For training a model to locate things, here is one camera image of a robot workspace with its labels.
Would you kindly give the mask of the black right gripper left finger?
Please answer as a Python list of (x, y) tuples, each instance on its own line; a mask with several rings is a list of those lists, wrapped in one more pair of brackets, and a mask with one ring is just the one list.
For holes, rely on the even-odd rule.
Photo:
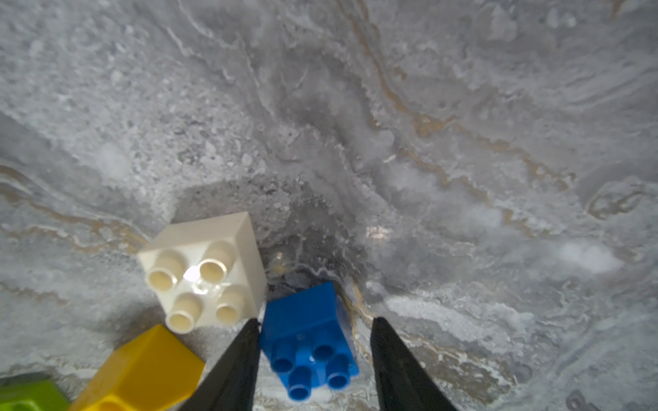
[(260, 362), (260, 323), (250, 319), (179, 410), (252, 410)]

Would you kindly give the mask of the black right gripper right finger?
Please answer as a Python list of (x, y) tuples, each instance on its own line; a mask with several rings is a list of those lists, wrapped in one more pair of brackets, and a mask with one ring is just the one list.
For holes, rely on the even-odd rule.
[(456, 411), (385, 318), (374, 319), (370, 345), (381, 410)]

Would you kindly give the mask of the cream small lego brick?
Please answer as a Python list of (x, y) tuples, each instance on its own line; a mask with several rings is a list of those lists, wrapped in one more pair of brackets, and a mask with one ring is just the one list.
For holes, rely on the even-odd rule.
[(137, 253), (166, 326), (188, 334), (258, 317), (267, 276), (248, 212), (171, 224)]

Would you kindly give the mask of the lime long lego brick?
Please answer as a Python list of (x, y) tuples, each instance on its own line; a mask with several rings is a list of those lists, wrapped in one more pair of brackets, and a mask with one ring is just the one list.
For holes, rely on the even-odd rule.
[(69, 399), (50, 378), (36, 375), (1, 379), (1, 411), (65, 411)]

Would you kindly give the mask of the yellow lego brick near arm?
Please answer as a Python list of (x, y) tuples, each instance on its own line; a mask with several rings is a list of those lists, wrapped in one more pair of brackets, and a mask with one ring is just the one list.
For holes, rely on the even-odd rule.
[(71, 410), (166, 410), (191, 397), (205, 363), (156, 325), (114, 350)]

